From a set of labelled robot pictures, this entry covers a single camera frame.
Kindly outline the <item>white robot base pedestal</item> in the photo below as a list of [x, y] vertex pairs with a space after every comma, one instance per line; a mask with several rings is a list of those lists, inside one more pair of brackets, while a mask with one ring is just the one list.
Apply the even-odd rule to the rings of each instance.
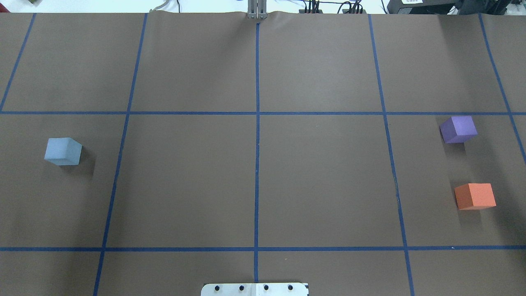
[[211, 283], [201, 289], [201, 296], [308, 296], [307, 283]]

